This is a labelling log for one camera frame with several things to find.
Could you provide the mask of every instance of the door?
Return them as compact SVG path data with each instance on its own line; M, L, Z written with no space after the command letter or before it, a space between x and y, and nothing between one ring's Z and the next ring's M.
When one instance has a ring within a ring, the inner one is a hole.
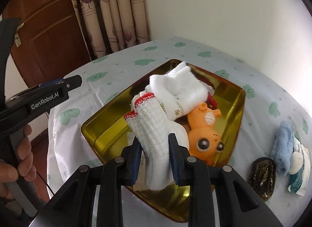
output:
M3 18L20 17L12 58L28 87L64 77L90 61L71 0L10 0Z

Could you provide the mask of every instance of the golden tray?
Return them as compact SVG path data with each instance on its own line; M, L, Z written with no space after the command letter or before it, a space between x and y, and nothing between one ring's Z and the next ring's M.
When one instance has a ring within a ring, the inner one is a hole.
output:
M133 97L149 84L151 75L163 75L180 62L170 60L151 71L103 106L82 125L83 136L103 164L119 156L122 149L127 146L127 132L131 130L124 121L124 115L130 112ZM222 167L228 163L235 146L246 94L242 88L228 80L202 68L188 65L198 79L215 89L213 98L218 104L217 108L221 110L222 117L216 120L214 128L225 144L224 151L216 155L215 166ZM132 187L127 188L169 219L176 222L188 221L190 191L188 186L169 185L161 191L133 191Z

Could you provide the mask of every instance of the orange toy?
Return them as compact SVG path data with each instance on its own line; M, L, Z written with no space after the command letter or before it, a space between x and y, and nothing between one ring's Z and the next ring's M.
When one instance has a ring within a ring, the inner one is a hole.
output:
M188 132L190 154L213 166L215 154L221 153L224 148L221 137L213 129L215 119L221 117L221 111L211 110L206 103L201 103L187 116L191 128Z

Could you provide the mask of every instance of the floor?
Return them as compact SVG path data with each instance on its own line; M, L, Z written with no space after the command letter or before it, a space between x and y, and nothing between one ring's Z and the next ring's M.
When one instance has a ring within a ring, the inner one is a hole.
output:
M47 130L42 132L32 141L32 152L34 154L33 164L37 169L37 172L45 179L46 181L46 157L48 154L49 147L49 138ZM41 180L37 175L37 178L34 180L34 184L37 188L38 196L44 200L49 201L49 195L47 192L46 184Z

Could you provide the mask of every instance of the human hand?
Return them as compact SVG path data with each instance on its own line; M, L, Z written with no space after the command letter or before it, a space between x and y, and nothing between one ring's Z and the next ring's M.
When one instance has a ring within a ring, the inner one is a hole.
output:
M21 140L17 148L17 156L20 160L17 170L4 162L0 162L0 197L7 200L13 200L13 195L7 189L4 183L14 182L18 179L18 175L24 177L26 181L33 181L36 178L36 168L32 165L33 154L32 145L28 136L32 133L30 125L24 126L24 138Z

